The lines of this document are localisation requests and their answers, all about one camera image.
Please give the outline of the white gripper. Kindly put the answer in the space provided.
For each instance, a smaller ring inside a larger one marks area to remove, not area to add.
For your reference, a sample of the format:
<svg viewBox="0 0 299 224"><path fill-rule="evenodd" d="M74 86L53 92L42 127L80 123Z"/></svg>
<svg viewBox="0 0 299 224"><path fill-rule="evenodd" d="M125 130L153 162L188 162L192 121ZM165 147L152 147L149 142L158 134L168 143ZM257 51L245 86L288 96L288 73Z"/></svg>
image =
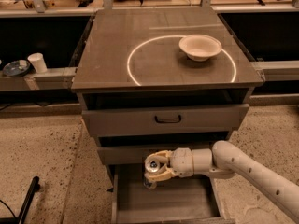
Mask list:
<svg viewBox="0 0 299 224"><path fill-rule="evenodd" d="M173 152L169 150L158 151L150 154L145 160L147 166L168 165L169 162L172 169L164 166L157 173L146 172L144 177L149 182L161 182L174 176L189 177L193 175L192 151L189 148L178 148Z"/></svg>

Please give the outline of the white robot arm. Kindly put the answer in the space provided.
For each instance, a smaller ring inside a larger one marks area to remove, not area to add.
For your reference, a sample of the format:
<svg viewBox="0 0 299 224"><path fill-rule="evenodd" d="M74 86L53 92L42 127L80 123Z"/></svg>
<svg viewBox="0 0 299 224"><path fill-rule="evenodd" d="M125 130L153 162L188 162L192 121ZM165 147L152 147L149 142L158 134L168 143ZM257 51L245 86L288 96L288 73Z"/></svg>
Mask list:
<svg viewBox="0 0 299 224"><path fill-rule="evenodd" d="M212 148L162 150L145 159L144 177L152 185L193 175L227 179L234 173L247 179L290 219L299 223L299 187L230 142L217 141Z"/></svg>

